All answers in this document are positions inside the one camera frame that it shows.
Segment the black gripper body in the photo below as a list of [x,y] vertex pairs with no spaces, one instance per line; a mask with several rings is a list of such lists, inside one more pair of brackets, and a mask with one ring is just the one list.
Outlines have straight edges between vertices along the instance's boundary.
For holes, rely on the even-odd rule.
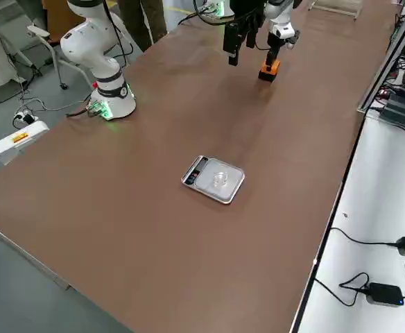
[[234,13],[234,18],[230,23],[252,19],[258,25],[262,25],[265,20],[264,8],[267,3],[267,0],[230,0],[230,9]]
[[283,39],[274,34],[268,34],[267,44],[269,50],[273,53],[278,53],[283,47]]

